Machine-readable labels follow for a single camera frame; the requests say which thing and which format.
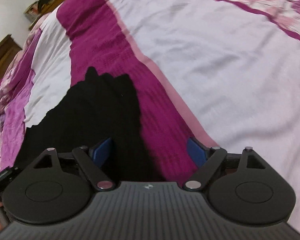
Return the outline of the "black knit cardigan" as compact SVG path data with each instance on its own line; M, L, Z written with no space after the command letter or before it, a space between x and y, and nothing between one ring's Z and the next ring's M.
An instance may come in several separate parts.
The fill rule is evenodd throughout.
M25 168L45 149L71 152L109 139L101 170L113 181L163 181L141 138L141 111L129 75L98 75L89 67L43 120L28 128L14 162Z

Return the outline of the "folded purple floral quilt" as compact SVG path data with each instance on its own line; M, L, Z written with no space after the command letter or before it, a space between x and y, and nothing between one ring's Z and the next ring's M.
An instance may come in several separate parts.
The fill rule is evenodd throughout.
M48 14L44 15L30 31L24 45L21 47L12 62L9 64L4 76L0 79L0 114L4 112L4 108L15 96L14 91L17 86L23 86L26 81L26 73L29 71L29 67L23 67L24 61L31 62L29 56L27 56L28 50L33 48L33 39L40 32L40 26L47 18Z

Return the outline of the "purple white bed cover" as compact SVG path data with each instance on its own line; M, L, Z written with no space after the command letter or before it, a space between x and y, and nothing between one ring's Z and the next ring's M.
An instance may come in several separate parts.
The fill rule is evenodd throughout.
M67 91L129 75L163 181L113 181L88 146L45 149L1 195L0 239L300 239L300 0L65 0L0 114L0 172ZM189 138L209 148L197 168Z

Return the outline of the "brown wooden headboard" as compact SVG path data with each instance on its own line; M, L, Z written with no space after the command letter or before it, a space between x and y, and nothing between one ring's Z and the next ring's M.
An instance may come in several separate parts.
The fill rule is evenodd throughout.
M0 79L3 78L9 64L15 55L21 51L21 47L8 34L0 41Z

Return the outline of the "row of books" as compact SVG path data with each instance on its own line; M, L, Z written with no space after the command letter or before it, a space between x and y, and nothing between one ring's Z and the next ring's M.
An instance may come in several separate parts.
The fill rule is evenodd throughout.
M38 1L33 2L25 11L25 17L32 23L40 15L38 11Z

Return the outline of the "wooden bedside shelf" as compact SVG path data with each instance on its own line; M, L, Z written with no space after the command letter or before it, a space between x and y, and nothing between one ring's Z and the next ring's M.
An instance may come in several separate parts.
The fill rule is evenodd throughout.
M43 6L42 12L37 17L37 19L30 23L29 30L32 30L34 25L46 14L54 11L60 4L62 4L65 0L51 0L48 5Z

